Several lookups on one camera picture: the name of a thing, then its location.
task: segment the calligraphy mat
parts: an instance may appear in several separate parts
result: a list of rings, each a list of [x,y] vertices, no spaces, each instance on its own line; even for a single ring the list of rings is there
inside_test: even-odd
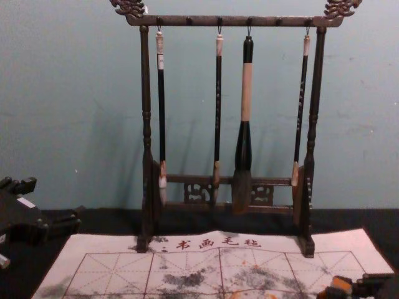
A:
[[[315,298],[334,275],[392,272],[362,229],[313,239],[306,259],[295,237],[154,237],[138,254],[130,236],[73,235],[33,298]]]

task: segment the white label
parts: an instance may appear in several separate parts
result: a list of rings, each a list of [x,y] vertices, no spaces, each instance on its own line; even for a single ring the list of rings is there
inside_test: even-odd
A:
[[[33,207],[35,207],[35,205],[33,203],[31,203],[30,201],[28,201],[27,199],[21,197],[19,199],[17,199],[21,204],[24,204],[25,206],[27,206],[28,208],[32,209]]]
[[[158,54],[158,70],[163,70],[163,54]]]

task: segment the black brush handle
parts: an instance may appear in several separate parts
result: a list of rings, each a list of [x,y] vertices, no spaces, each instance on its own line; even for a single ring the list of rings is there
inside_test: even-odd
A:
[[[236,170],[251,170],[252,149],[251,130],[249,121],[251,119],[251,88],[252,88],[252,54],[254,42],[251,36],[244,41],[243,55],[243,89],[241,94],[241,123],[238,133],[236,148]]]
[[[298,119],[297,119],[297,132],[295,139],[295,154],[294,162],[299,160],[299,148],[300,148],[300,134],[302,130],[302,117],[304,111],[304,98],[305,98],[305,86],[306,86],[306,72],[307,72],[307,58],[309,54],[310,37],[305,36],[304,40],[304,56],[302,59],[302,74],[300,76],[300,90],[299,90],[299,104],[298,104]]]
[[[216,117],[214,127],[214,160],[219,161],[220,148],[220,117],[221,117],[221,91],[222,91],[222,48],[223,37],[221,34],[216,39]]]
[[[160,31],[156,33],[156,57],[158,67],[158,100],[160,114],[160,161],[165,161],[165,86],[163,81],[163,36]]]

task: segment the teal wall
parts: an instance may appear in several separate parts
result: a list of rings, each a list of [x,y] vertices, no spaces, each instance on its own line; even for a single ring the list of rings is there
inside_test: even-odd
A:
[[[138,208],[142,199],[140,35],[107,0],[0,1],[0,175],[36,176],[39,207]],[[321,15],[325,1],[147,0],[150,14]],[[314,207],[399,207],[399,2],[364,0],[327,31]],[[211,174],[216,28],[165,35],[169,173]],[[253,28],[252,175],[290,176],[304,29]],[[223,28],[221,174],[234,172],[246,28]],[[305,95],[307,114],[315,29]],[[150,29],[153,155],[158,149]],[[183,190],[170,185],[170,199]],[[290,203],[291,190],[275,191]],[[221,199],[229,198],[221,190]]]

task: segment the wooden brush stand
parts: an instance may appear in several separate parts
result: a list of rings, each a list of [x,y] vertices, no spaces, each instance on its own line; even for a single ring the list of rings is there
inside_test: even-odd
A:
[[[291,184],[291,178],[252,178],[252,199],[249,212],[279,213],[292,215],[294,224],[299,228],[299,243],[305,257],[314,256],[314,241],[310,223],[314,176],[314,146],[316,124],[319,114],[320,88],[324,55],[324,40],[328,27],[339,27],[344,17],[354,14],[351,8],[357,8],[362,0],[327,0],[324,16],[292,17],[292,16],[149,16],[144,15],[145,5],[141,0],[110,0],[117,8],[116,12],[126,17],[133,27],[139,27],[142,58],[142,109],[143,109],[143,204],[142,232],[138,236],[137,251],[146,252],[148,243],[154,233],[161,211],[166,209],[189,211],[231,211],[231,204],[211,203],[204,192],[211,194],[212,176],[194,176],[168,174],[169,183],[183,183],[184,202],[167,202],[162,206],[158,178],[159,164],[151,153],[151,95],[150,95],[150,63],[148,53],[148,28],[150,26],[211,26],[218,27],[316,27],[317,40],[315,49],[312,91],[310,96],[309,130],[307,134],[307,152],[304,164],[298,170],[297,186]],[[220,184],[232,184],[233,177],[221,176]],[[292,188],[293,205],[273,206],[274,186]]]

